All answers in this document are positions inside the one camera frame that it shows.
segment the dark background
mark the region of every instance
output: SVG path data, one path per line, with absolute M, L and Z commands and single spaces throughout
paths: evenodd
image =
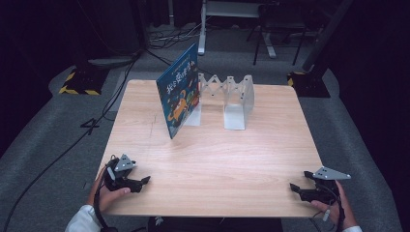
M 169 8 L 167 1 L 152 2 L 160 4 L 148 4 L 147 15 L 143 18 L 147 22 L 157 20 L 157 25 L 169 23 L 168 15 L 163 15 Z M 189 15 L 184 11 L 176 13 L 179 26 L 198 20 L 200 1 L 192 2 L 197 11 Z M 47 3 L 3 1 L 0 5 L 0 156 L 51 98 L 48 91 L 51 78 L 78 62 L 75 57 L 83 55 L 93 59 L 112 55 L 75 1 L 61 5 L 67 9 L 64 15 L 77 32 L 75 46 L 73 37 L 63 36 L 67 33 L 66 26 L 61 24 L 61 17 L 53 14 L 52 4 Z M 133 21 L 128 26 L 135 30 L 129 30 L 121 38 L 110 38 L 109 35 L 115 34 L 110 33 L 110 28 L 112 25 L 115 28 L 116 22 L 104 24 L 99 13 L 103 9 L 108 15 L 116 13 L 107 8 L 96 11 L 102 5 L 93 1 L 81 1 L 81 4 L 96 30 L 110 45 L 127 44 L 123 47 L 125 51 L 143 46 L 140 38 L 137 44 L 124 42 L 135 41 L 135 36 L 141 37 L 137 26 L 141 17 L 134 7 L 130 7 Z M 405 207 L 410 205 L 407 167 L 410 146 L 409 12 L 407 1 L 354 1 L 315 64 L 326 62 L 335 74 L 340 98 L 393 191 L 404 231 L 410 230 L 404 219 Z M 79 55 L 75 56 L 71 49 L 76 49 Z M 332 60 L 325 61 L 323 57 L 329 57 L 329 53 Z

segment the human hand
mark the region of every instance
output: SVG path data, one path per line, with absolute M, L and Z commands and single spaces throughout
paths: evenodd
M 345 214 L 345 219 L 343 222 L 342 229 L 347 229 L 352 226 L 358 225 L 358 223 L 355 220 L 355 217 L 353 215 L 352 208 L 350 207 L 349 201 L 347 200 L 346 194 L 344 193 L 344 189 L 341 186 L 341 184 L 336 181 L 337 187 L 338 187 L 338 192 L 340 194 L 340 201 L 341 201 L 341 207 L 344 210 Z M 310 204 L 320 210 L 321 212 L 325 213 L 329 209 L 329 205 L 324 204 L 320 201 L 312 200 Z M 338 224 L 338 216 L 339 216 L 339 210 L 338 210 L 338 203 L 335 202 L 332 206 L 330 206 L 331 213 L 329 215 L 331 221 L 337 225 Z
M 91 188 L 90 194 L 88 195 L 87 205 L 94 206 L 94 196 L 96 194 L 97 188 L 99 187 L 100 179 L 103 177 L 103 173 L 106 167 L 104 167 L 99 174 L 99 177 L 94 182 L 93 187 Z M 120 198 L 123 195 L 130 193 L 130 188 L 120 188 L 114 191 L 110 191 L 106 186 L 102 186 L 100 190 L 100 211 L 106 210 L 111 203 Z

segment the children's book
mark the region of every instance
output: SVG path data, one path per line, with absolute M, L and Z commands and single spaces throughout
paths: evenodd
M 171 138 L 199 103 L 197 51 L 197 44 L 194 43 L 157 79 L 163 115 Z

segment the wooden table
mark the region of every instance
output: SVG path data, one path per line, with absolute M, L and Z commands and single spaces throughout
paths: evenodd
M 155 81 L 131 80 L 101 166 L 111 155 L 135 160 L 129 178 L 151 176 L 141 193 L 118 200 L 110 214 L 194 217 L 311 217 L 289 183 L 313 189 L 304 171 L 322 166 L 296 93 L 254 85 L 246 130 L 223 128 L 223 95 L 202 97 L 200 127 L 173 138 Z

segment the handheld controller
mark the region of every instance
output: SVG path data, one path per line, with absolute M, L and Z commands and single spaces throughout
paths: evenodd
M 301 189 L 294 184 L 290 184 L 292 191 L 299 193 L 303 201 L 317 200 L 329 205 L 332 205 L 339 198 L 336 180 L 351 178 L 348 174 L 327 167 L 321 167 L 315 173 L 308 171 L 304 173 L 305 177 L 314 181 L 316 189 Z
M 125 154 L 120 159 L 112 159 L 106 165 L 108 175 L 104 178 L 105 186 L 111 191 L 130 188 L 131 192 L 141 192 L 142 187 L 148 184 L 151 177 L 145 177 L 141 181 L 128 179 L 133 168 L 135 168 L 135 161 L 131 161 Z

